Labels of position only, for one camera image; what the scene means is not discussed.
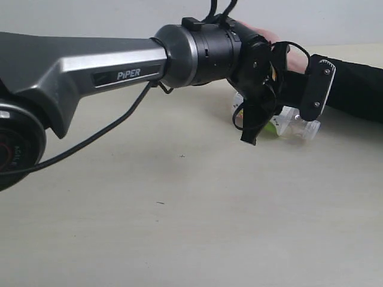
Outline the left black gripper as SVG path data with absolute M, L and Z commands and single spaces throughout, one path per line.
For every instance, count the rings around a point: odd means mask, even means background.
M 261 35 L 243 41 L 238 64 L 228 82 L 244 101 L 241 141 L 256 145 L 257 137 L 279 110 L 286 73 L 293 72 L 291 47 L 308 58 L 308 51 L 291 41 L 270 42 Z

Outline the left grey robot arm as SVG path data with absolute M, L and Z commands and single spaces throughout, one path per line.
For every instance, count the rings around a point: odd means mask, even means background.
M 130 117 L 148 91 L 203 86 L 218 80 L 261 111 L 261 128 L 283 106 L 288 74 L 307 75 L 311 61 L 295 60 L 293 43 L 219 14 L 183 18 L 147 39 L 80 38 L 1 33 L 1 189 L 49 167 Z M 144 83 L 131 108 L 95 135 L 42 161 L 46 130 L 63 138 L 84 97 Z

